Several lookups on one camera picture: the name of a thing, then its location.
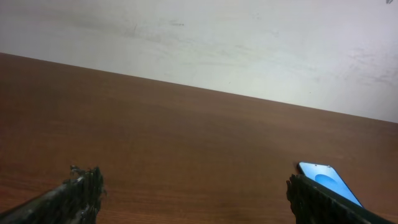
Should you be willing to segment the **blue Galaxy smartphone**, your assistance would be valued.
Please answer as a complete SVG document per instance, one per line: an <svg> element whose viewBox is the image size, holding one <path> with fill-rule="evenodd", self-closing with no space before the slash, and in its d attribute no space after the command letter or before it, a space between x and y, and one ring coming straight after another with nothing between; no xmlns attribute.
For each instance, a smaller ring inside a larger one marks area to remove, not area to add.
<svg viewBox="0 0 398 224"><path fill-rule="evenodd" d="M303 175L334 191L340 196L350 200L362 207L359 200L352 193L344 180L340 177L334 168L323 164L313 164L308 162L299 162L298 169Z"/></svg>

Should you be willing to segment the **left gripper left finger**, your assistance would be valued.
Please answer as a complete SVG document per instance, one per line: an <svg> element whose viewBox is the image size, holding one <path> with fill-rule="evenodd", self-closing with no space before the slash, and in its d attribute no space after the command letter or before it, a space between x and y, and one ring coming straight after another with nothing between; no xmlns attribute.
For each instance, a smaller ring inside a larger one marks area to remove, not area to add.
<svg viewBox="0 0 398 224"><path fill-rule="evenodd" d="M1 213L1 224L95 224L106 194L99 167L70 167L58 187Z"/></svg>

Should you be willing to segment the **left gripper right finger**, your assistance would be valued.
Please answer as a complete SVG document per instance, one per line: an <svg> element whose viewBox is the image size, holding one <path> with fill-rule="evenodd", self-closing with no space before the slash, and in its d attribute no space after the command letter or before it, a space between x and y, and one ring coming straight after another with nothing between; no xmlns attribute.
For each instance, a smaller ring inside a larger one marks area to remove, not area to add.
<svg viewBox="0 0 398 224"><path fill-rule="evenodd" d="M296 224L393 224L304 175L291 175L287 200Z"/></svg>

